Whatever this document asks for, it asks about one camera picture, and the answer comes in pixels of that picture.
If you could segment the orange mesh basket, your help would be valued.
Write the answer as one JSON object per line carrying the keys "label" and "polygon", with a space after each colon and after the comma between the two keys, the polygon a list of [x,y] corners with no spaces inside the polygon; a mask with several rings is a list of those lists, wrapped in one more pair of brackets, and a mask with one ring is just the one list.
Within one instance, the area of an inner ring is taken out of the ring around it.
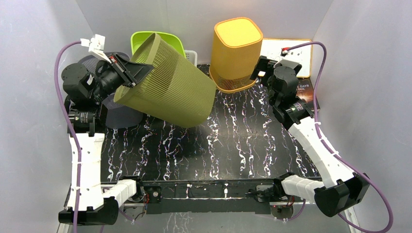
{"label": "orange mesh basket", "polygon": [[214,26],[209,75],[219,91],[235,93],[255,84],[250,77],[262,40],[262,31],[247,17],[227,19]]}

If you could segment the olive green mesh basket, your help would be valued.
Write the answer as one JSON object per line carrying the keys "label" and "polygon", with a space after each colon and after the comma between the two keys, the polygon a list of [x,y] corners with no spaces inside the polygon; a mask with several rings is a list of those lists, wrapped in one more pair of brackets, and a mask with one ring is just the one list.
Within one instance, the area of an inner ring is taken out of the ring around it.
{"label": "olive green mesh basket", "polygon": [[116,103],[183,128],[207,120],[215,101],[215,83],[159,34],[152,33],[131,60],[154,68],[136,86],[120,86],[114,95]]}

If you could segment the grey mesh basket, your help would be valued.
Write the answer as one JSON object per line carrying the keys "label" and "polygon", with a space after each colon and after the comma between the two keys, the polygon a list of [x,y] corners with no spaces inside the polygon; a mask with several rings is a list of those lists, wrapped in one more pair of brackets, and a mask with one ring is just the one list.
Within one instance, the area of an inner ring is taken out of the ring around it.
{"label": "grey mesh basket", "polygon": [[[88,55],[80,59],[78,63],[85,65],[88,71],[95,74],[98,61],[93,55]],[[115,92],[103,100],[103,105],[107,108],[106,127],[122,129],[138,125],[144,114],[125,105],[115,103],[114,95]]]}

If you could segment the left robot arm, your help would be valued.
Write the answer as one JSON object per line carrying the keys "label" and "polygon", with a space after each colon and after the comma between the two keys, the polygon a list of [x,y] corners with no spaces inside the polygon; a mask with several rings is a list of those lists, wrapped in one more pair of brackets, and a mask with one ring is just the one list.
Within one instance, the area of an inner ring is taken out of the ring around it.
{"label": "left robot arm", "polygon": [[108,60],[99,60],[94,71],[83,63],[63,69],[72,178],[67,203],[58,214],[60,223],[112,225],[125,202],[149,201],[150,195],[138,177],[124,177],[114,186],[102,188],[100,174],[107,115],[104,100],[120,86],[134,87],[141,83],[152,70],[152,65],[128,61],[117,53]]}

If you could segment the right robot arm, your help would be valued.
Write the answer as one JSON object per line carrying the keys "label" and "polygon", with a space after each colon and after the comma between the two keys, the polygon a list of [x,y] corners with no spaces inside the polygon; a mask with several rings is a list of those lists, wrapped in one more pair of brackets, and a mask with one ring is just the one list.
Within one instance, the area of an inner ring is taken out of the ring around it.
{"label": "right robot arm", "polygon": [[315,203],[323,214],[332,217],[360,203],[370,184],[322,144],[315,129],[314,112],[296,95],[299,68],[278,65],[260,56],[250,78],[255,80],[261,71],[265,73],[260,82],[268,90],[268,103],[275,118],[299,142],[322,179],[311,180],[288,172],[275,178],[272,188],[256,193],[259,198],[271,195],[280,201],[297,196]]}

